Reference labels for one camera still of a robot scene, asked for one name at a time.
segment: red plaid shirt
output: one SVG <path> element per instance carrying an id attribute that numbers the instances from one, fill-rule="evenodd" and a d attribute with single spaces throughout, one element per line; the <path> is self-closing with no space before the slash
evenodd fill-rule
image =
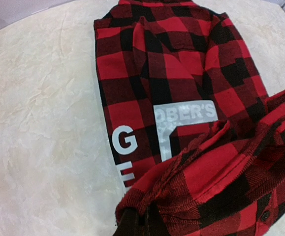
<path id="1" fill-rule="evenodd" d="M 268 97 L 229 17 L 189 0 L 120 0 L 95 38 L 114 160 L 131 167 L 118 222 L 155 203 L 168 235 L 265 234 L 285 212 L 285 91 Z M 177 127 L 161 162 L 153 106 L 198 100 L 219 121 Z M 136 147 L 119 153 L 128 136 Z"/>

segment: red and black checkered fabric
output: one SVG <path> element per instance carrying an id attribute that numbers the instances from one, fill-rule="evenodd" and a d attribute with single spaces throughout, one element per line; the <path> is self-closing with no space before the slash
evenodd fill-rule
<path id="1" fill-rule="evenodd" d="M 268 97 L 229 17 L 189 0 L 120 0 L 95 39 L 114 160 L 135 175 L 117 220 L 156 203 L 172 236 L 263 235 L 285 212 L 285 91 Z M 153 106 L 197 100 L 219 121 L 178 127 L 161 163 Z M 128 155 L 112 145 L 122 125 L 137 140 Z"/>

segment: shirt button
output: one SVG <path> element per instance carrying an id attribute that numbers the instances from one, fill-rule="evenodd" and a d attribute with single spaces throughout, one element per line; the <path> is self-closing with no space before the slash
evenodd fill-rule
<path id="1" fill-rule="evenodd" d="M 269 217 L 270 217 L 270 215 L 271 215 L 271 213 L 270 213 L 270 211 L 265 211 L 264 213 L 263 213 L 263 215 L 261 216 L 261 221 L 262 222 L 265 222 L 265 221 L 267 221 L 268 219 L 269 219 Z"/>

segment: white marble surface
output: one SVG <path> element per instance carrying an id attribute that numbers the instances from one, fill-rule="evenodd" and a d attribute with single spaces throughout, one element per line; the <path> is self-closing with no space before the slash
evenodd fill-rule
<path id="1" fill-rule="evenodd" d="M 93 20 L 117 0 L 79 0 L 0 31 L 0 236 L 107 236 L 122 186 L 95 72 Z M 270 94 L 285 89 L 285 14 L 258 0 L 226 11 Z M 269 236 L 285 236 L 285 216 Z"/>

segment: flannel shirt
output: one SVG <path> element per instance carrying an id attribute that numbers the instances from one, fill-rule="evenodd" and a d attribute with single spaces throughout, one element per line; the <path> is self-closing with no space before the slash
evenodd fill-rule
<path id="1" fill-rule="evenodd" d="M 229 17 L 189 0 L 120 0 L 95 39 L 114 160 L 135 177 L 117 221 L 155 203 L 172 236 L 265 234 L 285 212 L 285 91 L 268 97 Z M 197 100 L 213 101 L 219 120 L 177 127 L 162 162 L 153 106 Z M 137 142 L 129 154 L 113 145 L 123 125 Z"/>

